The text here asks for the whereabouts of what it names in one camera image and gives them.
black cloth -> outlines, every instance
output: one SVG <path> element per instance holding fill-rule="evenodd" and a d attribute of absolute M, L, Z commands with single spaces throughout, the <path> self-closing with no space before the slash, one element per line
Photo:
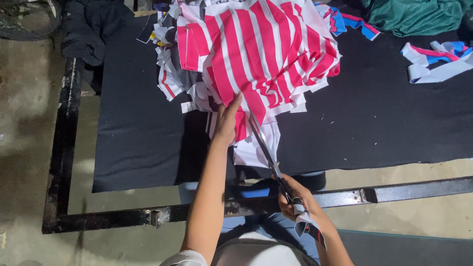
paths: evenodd
<path fill-rule="evenodd" d="M 72 0 L 64 13 L 67 33 L 61 43 L 62 54 L 82 58 L 91 66 L 102 65 L 107 38 L 134 17 L 119 0 Z"/>
<path fill-rule="evenodd" d="M 156 47 L 135 40 L 146 20 L 130 20 L 107 42 L 93 192 L 171 186 L 200 176 L 209 143 L 206 114 L 182 114 L 189 96 L 168 102 L 157 87 Z M 369 41 L 350 28 L 335 39 L 343 55 L 340 74 L 305 94 L 306 113 L 277 116 L 282 172 L 473 157 L 473 72 L 410 84 L 411 63 L 399 53 L 406 42 L 428 48 L 433 40 L 458 40 L 455 32 L 381 34 Z M 267 169 L 233 166 L 231 150 L 227 179 L 270 176 Z"/>

black metal bar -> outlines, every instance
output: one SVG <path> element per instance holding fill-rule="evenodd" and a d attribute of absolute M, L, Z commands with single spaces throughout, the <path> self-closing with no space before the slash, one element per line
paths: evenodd
<path fill-rule="evenodd" d="M 52 233 L 58 216 L 67 215 L 80 104 L 81 59 L 67 58 L 54 129 L 53 150 L 43 214 L 43 233 Z"/>
<path fill-rule="evenodd" d="M 390 202 L 473 192 L 473 176 L 415 183 L 321 191 L 314 195 L 322 208 Z M 109 229 L 137 225 L 159 227 L 187 218 L 189 204 L 162 206 L 116 212 L 61 215 L 52 231 L 61 233 Z M 276 196 L 246 198 L 225 202 L 225 217 L 279 212 Z"/>

striped fabric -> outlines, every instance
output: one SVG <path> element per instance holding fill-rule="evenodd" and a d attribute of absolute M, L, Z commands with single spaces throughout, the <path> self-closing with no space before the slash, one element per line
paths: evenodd
<path fill-rule="evenodd" d="M 197 6 L 180 9 L 181 68 L 201 72 L 217 103 L 243 92 L 236 142 L 249 133 L 249 109 L 260 123 L 300 109 L 304 92 L 339 73 L 337 43 L 310 0 L 229 1 L 205 7 L 203 18 Z"/>

green cloth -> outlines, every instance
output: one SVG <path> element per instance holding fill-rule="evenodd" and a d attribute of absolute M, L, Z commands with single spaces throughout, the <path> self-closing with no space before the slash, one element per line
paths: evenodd
<path fill-rule="evenodd" d="M 473 0 L 360 0 L 368 23 L 398 37 L 456 30 Z"/>

